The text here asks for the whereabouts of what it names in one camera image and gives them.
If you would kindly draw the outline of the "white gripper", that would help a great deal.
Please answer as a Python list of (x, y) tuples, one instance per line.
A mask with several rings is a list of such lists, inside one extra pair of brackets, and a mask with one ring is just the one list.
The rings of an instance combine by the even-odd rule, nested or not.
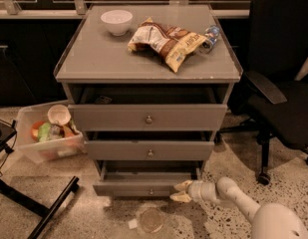
[(191, 199), (195, 202), (204, 201), (205, 196), (203, 188), (205, 185), (206, 183), (201, 180), (195, 180), (194, 182), (192, 182), (192, 180), (186, 180), (173, 187), (178, 193), (172, 194), (170, 199), (182, 203), (188, 203)]

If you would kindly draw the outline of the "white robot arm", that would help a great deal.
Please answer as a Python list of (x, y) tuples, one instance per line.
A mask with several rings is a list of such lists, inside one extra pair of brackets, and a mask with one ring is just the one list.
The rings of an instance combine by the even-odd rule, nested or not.
[(308, 239), (308, 230), (291, 209), (279, 203), (258, 204), (229, 177), (216, 183), (187, 180), (174, 186), (170, 199), (177, 202), (210, 201), (222, 207), (237, 207), (251, 224), (251, 239)]

